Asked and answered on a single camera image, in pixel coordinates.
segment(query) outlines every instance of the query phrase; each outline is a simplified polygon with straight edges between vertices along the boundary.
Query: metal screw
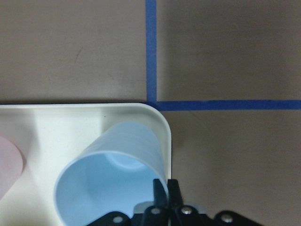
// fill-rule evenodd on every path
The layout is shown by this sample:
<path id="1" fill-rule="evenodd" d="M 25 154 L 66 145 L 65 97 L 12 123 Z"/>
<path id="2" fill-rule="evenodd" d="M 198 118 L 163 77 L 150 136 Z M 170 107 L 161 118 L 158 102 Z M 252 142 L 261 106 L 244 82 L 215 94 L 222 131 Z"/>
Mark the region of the metal screw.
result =
<path id="1" fill-rule="evenodd" d="M 114 222 L 115 224 L 120 223 L 120 222 L 122 222 L 122 221 L 123 221 L 123 218 L 120 217 L 120 216 L 117 216 L 117 217 L 114 217 L 114 218 L 113 218 L 113 222 Z"/>
<path id="2" fill-rule="evenodd" d="M 233 217 L 229 214 L 223 214 L 221 216 L 221 219 L 223 222 L 226 222 L 226 223 L 232 223 L 232 221 L 233 221 Z"/>
<path id="3" fill-rule="evenodd" d="M 191 214 L 192 213 L 192 209 L 189 206 L 184 206 L 184 207 L 182 207 L 181 212 L 183 214 Z"/>
<path id="4" fill-rule="evenodd" d="M 151 213 L 152 214 L 159 214 L 161 212 L 161 210 L 159 209 L 159 208 L 153 208 L 153 209 L 151 209 Z"/>

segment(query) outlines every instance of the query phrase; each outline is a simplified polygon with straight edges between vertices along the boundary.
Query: floor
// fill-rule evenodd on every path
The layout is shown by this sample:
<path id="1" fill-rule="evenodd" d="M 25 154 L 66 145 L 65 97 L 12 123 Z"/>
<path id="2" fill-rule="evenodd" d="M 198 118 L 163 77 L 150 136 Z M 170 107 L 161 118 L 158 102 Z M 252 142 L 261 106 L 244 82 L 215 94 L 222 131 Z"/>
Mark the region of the floor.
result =
<path id="1" fill-rule="evenodd" d="M 301 3 L 0 2 L 0 103 L 146 102 L 213 217 L 301 222 Z"/>

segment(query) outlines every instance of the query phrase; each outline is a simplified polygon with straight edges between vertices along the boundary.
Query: white tray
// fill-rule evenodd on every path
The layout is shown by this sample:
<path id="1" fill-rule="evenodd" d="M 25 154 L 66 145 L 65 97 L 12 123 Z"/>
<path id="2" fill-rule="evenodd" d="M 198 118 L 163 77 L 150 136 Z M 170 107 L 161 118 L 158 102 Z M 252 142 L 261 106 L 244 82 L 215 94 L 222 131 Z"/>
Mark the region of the white tray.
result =
<path id="1" fill-rule="evenodd" d="M 156 109 L 139 103 L 0 105 L 0 136 L 24 156 L 21 177 L 0 200 L 1 226 L 60 226 L 53 190 L 60 171 L 112 125 L 137 121 L 157 135 L 171 178 L 171 132 Z"/>

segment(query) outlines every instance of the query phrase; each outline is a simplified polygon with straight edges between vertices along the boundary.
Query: black bracket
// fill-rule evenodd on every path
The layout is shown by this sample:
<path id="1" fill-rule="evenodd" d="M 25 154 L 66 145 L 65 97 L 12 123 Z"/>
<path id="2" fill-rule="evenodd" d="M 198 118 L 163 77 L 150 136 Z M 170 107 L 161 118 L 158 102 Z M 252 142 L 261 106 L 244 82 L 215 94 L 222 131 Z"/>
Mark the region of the black bracket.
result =
<path id="1" fill-rule="evenodd" d="M 122 212 L 110 212 L 88 226 L 262 226 L 232 211 L 222 211 L 209 218 L 192 206 L 184 205 L 176 179 L 167 183 L 169 197 L 158 179 L 153 181 L 154 205 L 144 213 L 129 218 Z"/>

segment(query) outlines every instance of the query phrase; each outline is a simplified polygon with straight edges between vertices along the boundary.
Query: bolt head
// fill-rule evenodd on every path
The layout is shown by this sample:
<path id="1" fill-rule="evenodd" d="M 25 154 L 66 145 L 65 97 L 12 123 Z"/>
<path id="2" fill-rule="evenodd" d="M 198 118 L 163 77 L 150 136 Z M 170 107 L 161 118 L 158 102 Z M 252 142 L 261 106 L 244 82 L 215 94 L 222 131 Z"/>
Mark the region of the bolt head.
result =
<path id="1" fill-rule="evenodd" d="M 161 213 L 161 210 L 159 208 L 155 207 L 155 208 L 151 209 L 150 212 L 152 214 L 159 214 L 159 213 Z"/>
<path id="2" fill-rule="evenodd" d="M 184 206 L 184 207 L 182 207 L 181 212 L 186 215 L 191 214 L 192 208 L 190 208 L 189 206 Z"/>
<path id="3" fill-rule="evenodd" d="M 232 221 L 233 221 L 233 217 L 229 214 L 223 214 L 221 216 L 221 219 L 223 222 L 226 222 L 226 223 L 232 223 Z"/>
<path id="4" fill-rule="evenodd" d="M 123 218 L 121 216 L 116 216 L 116 217 L 113 218 L 113 222 L 115 224 L 118 224 L 118 223 L 120 223 L 122 221 L 123 221 Z"/>

